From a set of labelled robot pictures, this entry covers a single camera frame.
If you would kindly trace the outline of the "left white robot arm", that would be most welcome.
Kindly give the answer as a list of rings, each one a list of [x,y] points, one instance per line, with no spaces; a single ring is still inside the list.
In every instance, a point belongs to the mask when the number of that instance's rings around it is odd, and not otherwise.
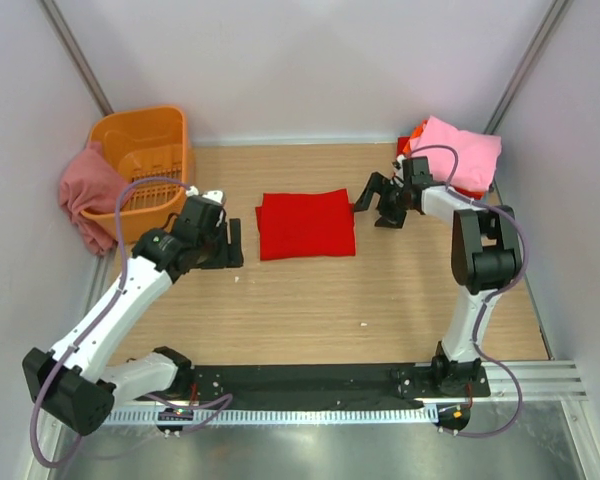
[[[124,270],[84,319],[23,370],[32,400],[81,436],[118,406],[156,394],[177,399],[194,383],[191,361],[169,347],[116,367],[108,362],[149,306],[194,269],[243,264],[240,222],[229,219],[219,190],[187,194],[171,228],[152,228],[135,243]]]

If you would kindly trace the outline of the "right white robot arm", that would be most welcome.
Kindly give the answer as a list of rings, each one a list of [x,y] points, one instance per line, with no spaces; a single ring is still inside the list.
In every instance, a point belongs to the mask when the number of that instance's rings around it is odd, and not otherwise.
[[[427,393],[460,396],[478,392],[483,382],[486,327],[503,293],[520,280],[524,266],[513,210],[504,205],[490,207],[447,182],[436,181],[425,157],[397,157],[390,177],[371,173],[353,210],[368,210],[375,195],[379,197],[378,228],[402,228],[410,211],[451,227],[456,306],[430,365],[416,378],[423,381]]]

